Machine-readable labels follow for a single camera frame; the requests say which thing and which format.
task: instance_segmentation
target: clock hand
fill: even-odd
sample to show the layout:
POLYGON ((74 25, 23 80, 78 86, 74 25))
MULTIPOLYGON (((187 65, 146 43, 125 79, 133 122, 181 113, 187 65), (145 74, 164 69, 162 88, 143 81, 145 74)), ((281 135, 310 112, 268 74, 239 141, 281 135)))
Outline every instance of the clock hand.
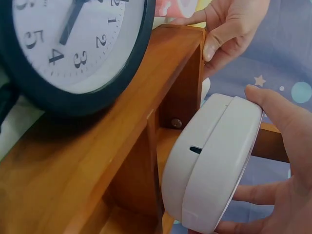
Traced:
POLYGON ((69 35, 72 32, 74 24, 78 18, 78 15, 83 7, 83 5, 87 2, 87 0, 76 0, 74 1, 72 13, 65 25, 62 36, 60 37, 59 43, 62 45, 66 45, 69 35))

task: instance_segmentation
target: blue circle pattern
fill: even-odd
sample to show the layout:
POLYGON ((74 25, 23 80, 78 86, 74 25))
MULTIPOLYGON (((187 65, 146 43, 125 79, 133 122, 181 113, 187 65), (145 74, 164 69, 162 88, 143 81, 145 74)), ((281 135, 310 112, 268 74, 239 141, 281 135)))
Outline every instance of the blue circle pattern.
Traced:
POLYGON ((297 82, 292 87, 292 99, 297 103, 305 103, 312 96, 312 88, 306 82, 297 82))

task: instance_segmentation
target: wooden frame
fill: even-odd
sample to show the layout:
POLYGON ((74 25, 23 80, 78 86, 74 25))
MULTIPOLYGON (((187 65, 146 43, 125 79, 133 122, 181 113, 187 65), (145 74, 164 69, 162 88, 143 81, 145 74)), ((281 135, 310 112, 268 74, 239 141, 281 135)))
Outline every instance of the wooden frame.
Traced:
MULTIPOLYGON (((0 164, 0 233, 168 233, 173 219, 160 181, 199 109, 204 38, 199 28, 159 27, 111 109, 71 121, 41 118, 0 164)), ((287 161, 272 125, 262 125, 253 155, 287 161)))

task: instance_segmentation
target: black clock frame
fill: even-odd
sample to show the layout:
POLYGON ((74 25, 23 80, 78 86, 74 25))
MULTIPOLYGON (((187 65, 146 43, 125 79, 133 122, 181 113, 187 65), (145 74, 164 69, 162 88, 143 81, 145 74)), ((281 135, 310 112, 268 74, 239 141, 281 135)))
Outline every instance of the black clock frame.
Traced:
MULTIPOLYGON (((142 23, 133 50, 120 72, 106 85, 85 94, 63 91, 44 80, 20 48, 13 24, 12 0, 0 1, 0 65, 12 84, 39 108, 62 117, 93 114, 108 107, 129 85, 145 54, 154 21, 156 0, 145 0, 142 23)), ((8 112, 7 103, 1 106, 8 112)))

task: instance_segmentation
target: black number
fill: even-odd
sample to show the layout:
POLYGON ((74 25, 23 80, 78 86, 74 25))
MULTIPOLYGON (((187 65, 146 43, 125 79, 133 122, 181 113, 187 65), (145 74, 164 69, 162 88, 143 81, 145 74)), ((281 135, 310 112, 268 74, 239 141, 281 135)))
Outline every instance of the black number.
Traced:
POLYGON ((129 0, 111 0, 111 6, 119 6, 121 1, 129 2, 129 0))
POLYGON ((87 63, 87 52, 82 52, 82 57, 78 54, 74 55, 74 65, 78 69, 81 65, 85 65, 87 63))
POLYGON ((34 7, 36 0, 23 0, 23 1, 18 1, 20 3, 16 3, 15 6, 18 10, 23 10, 26 8, 26 6, 34 7))
POLYGON ((97 48, 99 48, 98 43, 100 43, 102 46, 104 46, 106 44, 106 35, 105 34, 102 36, 102 39, 97 37, 97 48))
POLYGON ((56 61, 63 59, 63 58, 64 58, 64 54, 62 54, 60 51, 56 49, 52 49, 52 58, 49 59, 49 62, 55 65, 56 61))
POLYGON ((116 18, 115 19, 108 19, 108 23, 115 23, 117 22, 116 18))
POLYGON ((41 39, 41 42, 44 42, 43 30, 25 33, 24 40, 27 49, 33 49, 36 46, 38 41, 38 35, 41 39))

